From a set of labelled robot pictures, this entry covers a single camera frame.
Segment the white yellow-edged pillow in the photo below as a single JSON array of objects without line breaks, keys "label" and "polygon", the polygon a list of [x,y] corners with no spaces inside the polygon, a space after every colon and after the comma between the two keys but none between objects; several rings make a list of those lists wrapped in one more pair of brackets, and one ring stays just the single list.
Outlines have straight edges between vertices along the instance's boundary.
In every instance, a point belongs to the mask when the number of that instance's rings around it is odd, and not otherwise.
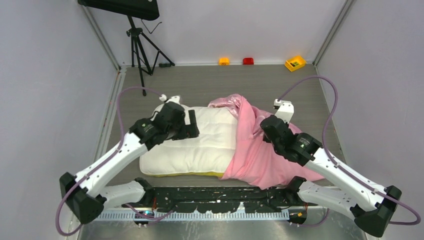
[{"label": "white yellow-edged pillow", "polygon": [[139,158],[140,171],[148,176],[182,175],[221,178],[236,149],[237,119],[223,108],[193,107],[199,136],[166,140]]}]

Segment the pink floral pillowcase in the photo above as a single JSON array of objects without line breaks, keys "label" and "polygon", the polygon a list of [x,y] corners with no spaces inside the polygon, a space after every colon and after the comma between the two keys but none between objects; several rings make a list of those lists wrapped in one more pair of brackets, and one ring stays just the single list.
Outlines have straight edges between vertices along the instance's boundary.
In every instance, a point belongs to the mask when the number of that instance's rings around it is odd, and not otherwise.
[{"label": "pink floral pillowcase", "polygon": [[251,105],[240,94],[217,98],[208,105],[226,108],[237,120],[235,152],[222,180],[236,179],[264,190],[287,185],[295,176],[312,182],[323,179],[320,174],[276,154],[272,144],[263,140],[260,123],[270,112]]}]

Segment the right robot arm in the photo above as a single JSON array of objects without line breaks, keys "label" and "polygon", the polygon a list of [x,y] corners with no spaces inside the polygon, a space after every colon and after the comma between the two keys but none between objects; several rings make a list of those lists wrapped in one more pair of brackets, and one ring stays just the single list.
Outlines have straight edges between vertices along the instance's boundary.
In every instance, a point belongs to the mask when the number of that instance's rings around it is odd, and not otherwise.
[{"label": "right robot arm", "polygon": [[260,127],[264,141],[272,144],[277,155],[318,173],[339,188],[328,189],[295,176],[285,192],[288,203],[321,205],[345,215],[369,235],[384,235],[402,196],[399,188],[384,187],[362,176],[332,153],[326,153],[316,138],[305,132],[293,133],[289,124],[275,115],[265,118]]}]

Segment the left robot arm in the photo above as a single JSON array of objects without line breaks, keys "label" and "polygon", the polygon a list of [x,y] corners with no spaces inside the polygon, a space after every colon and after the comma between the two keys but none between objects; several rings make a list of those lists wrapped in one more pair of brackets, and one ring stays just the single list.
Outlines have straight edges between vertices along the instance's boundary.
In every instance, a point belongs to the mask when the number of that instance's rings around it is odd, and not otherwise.
[{"label": "left robot arm", "polygon": [[75,175],[59,178],[64,203],[83,225],[95,220],[105,209],[126,203],[148,207],[153,193],[148,183],[133,180],[127,184],[107,184],[136,158],[167,140],[197,138],[196,112],[179,102],[167,101],[149,118],[137,120],[109,152]]}]

